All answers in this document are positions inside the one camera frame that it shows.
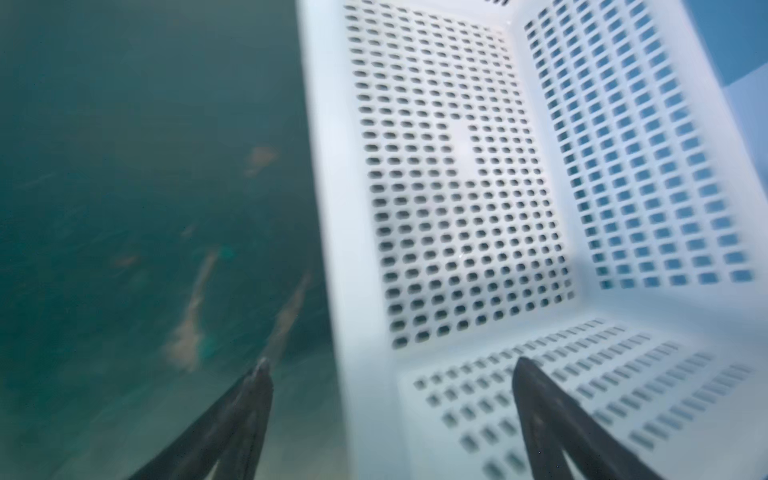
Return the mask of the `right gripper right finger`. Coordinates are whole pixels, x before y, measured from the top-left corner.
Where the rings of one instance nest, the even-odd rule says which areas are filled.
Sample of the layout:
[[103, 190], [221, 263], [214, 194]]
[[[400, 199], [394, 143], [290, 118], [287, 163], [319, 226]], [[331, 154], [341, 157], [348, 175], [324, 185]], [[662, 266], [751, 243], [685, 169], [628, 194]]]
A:
[[586, 479], [661, 479], [532, 359], [518, 359], [511, 386], [535, 480], [571, 479], [569, 462]]

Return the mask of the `white plastic basket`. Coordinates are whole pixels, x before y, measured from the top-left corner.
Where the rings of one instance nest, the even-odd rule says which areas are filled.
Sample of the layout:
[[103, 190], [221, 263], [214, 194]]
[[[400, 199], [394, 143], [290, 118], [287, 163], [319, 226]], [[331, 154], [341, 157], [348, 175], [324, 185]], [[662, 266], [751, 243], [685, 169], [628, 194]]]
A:
[[680, 1], [297, 5], [354, 479], [527, 479], [520, 358], [767, 475], [767, 198]]

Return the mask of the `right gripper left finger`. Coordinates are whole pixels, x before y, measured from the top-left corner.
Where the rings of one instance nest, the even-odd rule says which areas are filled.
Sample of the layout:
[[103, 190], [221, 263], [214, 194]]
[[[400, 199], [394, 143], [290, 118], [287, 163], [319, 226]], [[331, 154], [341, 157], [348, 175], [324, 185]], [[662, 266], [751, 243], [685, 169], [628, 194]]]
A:
[[253, 479], [274, 384], [262, 358], [133, 479]]

